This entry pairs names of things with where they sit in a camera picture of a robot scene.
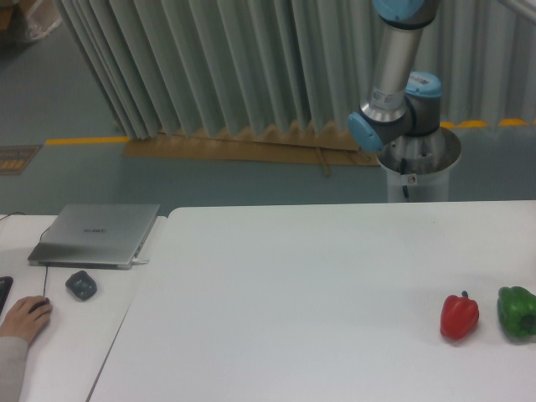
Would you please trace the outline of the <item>person's bare hand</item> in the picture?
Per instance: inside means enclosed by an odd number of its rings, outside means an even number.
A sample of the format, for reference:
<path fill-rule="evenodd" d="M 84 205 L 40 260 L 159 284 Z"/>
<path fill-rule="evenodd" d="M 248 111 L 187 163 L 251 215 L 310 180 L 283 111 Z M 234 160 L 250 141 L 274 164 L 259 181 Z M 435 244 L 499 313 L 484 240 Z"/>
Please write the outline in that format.
<path fill-rule="evenodd" d="M 15 302 L 1 324 L 1 337 L 17 337 L 28 342 L 30 346 L 34 339 L 49 324 L 53 306 L 40 307 L 32 314 L 28 310 L 45 296 L 27 296 Z"/>

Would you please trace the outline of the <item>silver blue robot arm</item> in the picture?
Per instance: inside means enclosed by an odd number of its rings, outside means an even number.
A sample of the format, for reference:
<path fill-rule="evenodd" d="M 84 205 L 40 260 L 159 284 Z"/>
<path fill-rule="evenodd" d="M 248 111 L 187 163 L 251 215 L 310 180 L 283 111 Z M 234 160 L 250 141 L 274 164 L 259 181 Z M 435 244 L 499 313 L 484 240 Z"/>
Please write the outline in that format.
<path fill-rule="evenodd" d="M 533 1 L 375 1 L 384 25 L 368 93 L 348 117 L 376 152 L 452 122 L 535 118 Z"/>

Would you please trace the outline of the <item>grey sleeved forearm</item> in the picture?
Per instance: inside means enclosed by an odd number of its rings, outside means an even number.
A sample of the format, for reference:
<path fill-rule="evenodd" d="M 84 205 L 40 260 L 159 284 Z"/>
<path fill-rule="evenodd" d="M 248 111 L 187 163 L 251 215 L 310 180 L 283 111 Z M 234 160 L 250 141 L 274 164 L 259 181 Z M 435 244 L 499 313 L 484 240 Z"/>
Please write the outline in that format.
<path fill-rule="evenodd" d="M 28 342 L 1 337 L 1 401 L 19 401 L 28 354 Z"/>

